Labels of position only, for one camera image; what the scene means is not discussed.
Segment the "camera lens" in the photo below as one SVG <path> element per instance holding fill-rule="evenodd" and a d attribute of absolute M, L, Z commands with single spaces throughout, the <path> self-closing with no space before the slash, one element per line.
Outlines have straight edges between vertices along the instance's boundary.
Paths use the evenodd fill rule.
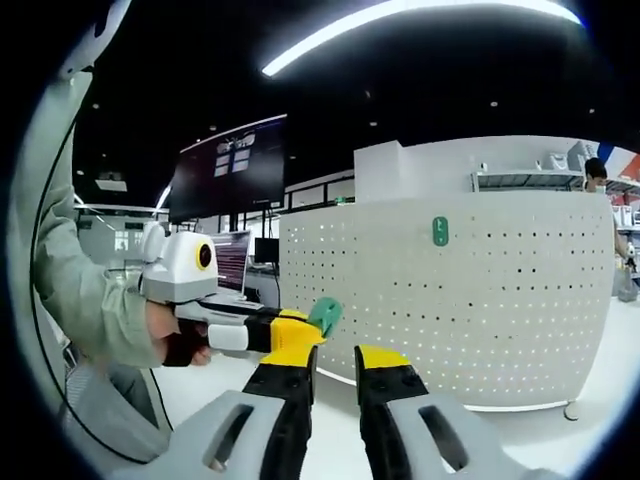
<path fill-rule="evenodd" d="M 211 247 L 206 243 L 200 246 L 200 250 L 198 251 L 198 266 L 204 270 L 209 265 L 211 265 L 212 252 Z"/>

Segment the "computer monitor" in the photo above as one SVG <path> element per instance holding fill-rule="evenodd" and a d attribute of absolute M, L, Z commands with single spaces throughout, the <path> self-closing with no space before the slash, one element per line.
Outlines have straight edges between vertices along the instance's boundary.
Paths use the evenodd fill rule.
<path fill-rule="evenodd" d="M 279 263 L 280 241 L 277 238 L 256 238 L 255 242 L 255 263 Z"/>
<path fill-rule="evenodd" d="M 180 152 L 169 220 L 255 212 L 284 204 L 286 115 L 235 128 Z"/>
<path fill-rule="evenodd" d="M 251 232 L 218 233 L 211 238 L 218 262 L 218 286 L 243 293 Z"/>

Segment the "green sign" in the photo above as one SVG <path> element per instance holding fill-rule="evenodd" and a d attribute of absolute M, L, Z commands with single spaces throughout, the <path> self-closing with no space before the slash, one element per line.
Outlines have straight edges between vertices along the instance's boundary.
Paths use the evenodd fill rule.
<path fill-rule="evenodd" d="M 449 221 L 445 217 L 436 217 L 432 225 L 434 245 L 445 247 L 449 243 Z"/>

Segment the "perforated white panel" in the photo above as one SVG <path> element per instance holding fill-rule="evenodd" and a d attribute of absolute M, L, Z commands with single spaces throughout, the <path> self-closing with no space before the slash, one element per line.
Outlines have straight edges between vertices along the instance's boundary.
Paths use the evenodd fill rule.
<path fill-rule="evenodd" d="M 450 241 L 433 242 L 444 216 Z M 598 195 L 458 194 L 283 216 L 283 305 L 331 296 L 345 315 L 319 367 L 355 379 L 353 347 L 405 354 L 466 405 L 575 399 L 606 319 L 611 209 Z"/>

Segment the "black ceiling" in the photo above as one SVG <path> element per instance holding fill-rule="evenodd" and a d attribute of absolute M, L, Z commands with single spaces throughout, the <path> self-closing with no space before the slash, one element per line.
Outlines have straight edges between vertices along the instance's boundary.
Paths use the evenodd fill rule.
<path fill-rule="evenodd" d="M 627 11 L 564 2 L 586 29 L 515 8 L 397 15 L 328 42 L 274 78 L 261 75 L 293 43 L 373 3 L 134 0 L 79 119 L 78 194 L 87 203 L 154 206 L 180 149 L 212 126 L 280 113 L 290 115 L 295 156 L 288 184 L 352 168 L 355 148 L 391 139 L 541 134 L 640 151 L 631 2 Z M 123 175 L 127 193 L 96 186 L 107 171 Z"/>

